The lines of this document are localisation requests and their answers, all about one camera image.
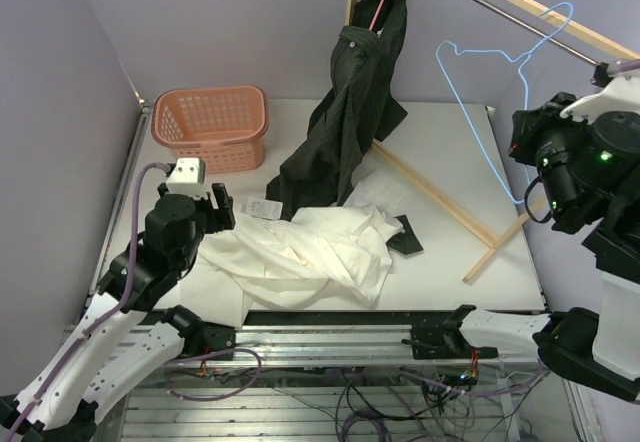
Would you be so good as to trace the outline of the white shirt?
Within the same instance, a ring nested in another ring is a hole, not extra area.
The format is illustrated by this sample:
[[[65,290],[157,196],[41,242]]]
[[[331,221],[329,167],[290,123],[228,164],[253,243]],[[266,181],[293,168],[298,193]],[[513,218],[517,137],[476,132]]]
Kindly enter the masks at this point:
[[[248,203],[233,230],[204,239],[180,299],[204,320],[232,327],[255,301],[303,308],[327,289],[371,307],[392,269],[387,244],[403,230],[397,217],[406,194],[376,170],[344,205],[301,208],[290,221],[275,219],[273,202]]]

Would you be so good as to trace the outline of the dark striped shirt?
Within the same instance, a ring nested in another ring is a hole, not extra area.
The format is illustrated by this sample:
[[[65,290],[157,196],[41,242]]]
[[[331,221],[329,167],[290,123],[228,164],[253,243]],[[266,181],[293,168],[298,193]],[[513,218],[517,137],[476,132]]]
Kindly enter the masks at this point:
[[[332,87],[311,113],[304,142],[266,186],[291,221],[307,207],[342,206],[352,175],[375,140],[406,118],[391,94],[395,65],[407,30],[407,0],[386,0],[375,32],[368,30],[379,0],[360,0],[342,28],[330,59]]]

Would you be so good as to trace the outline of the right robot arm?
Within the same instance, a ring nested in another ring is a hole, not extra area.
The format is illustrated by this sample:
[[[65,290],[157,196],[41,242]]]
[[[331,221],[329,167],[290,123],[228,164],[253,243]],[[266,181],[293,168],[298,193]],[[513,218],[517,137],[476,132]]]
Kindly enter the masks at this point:
[[[541,218],[573,235],[603,278],[600,312],[521,315],[462,305],[438,325],[412,328],[404,344],[417,360],[532,354],[557,376],[639,401],[639,114],[616,103],[575,117],[577,98],[560,92],[512,116],[510,155],[537,171],[549,211]]]

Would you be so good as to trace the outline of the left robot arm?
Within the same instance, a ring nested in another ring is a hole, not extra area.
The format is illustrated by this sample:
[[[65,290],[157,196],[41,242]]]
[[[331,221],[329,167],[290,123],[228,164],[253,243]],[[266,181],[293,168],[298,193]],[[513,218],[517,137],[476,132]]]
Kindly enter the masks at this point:
[[[72,334],[45,369],[19,393],[1,399],[1,424],[26,441],[87,441],[111,409],[143,379],[207,347],[208,325],[177,305],[146,337],[118,357],[120,342],[193,268],[204,237],[235,225],[222,184],[198,196],[167,185],[110,264]]]

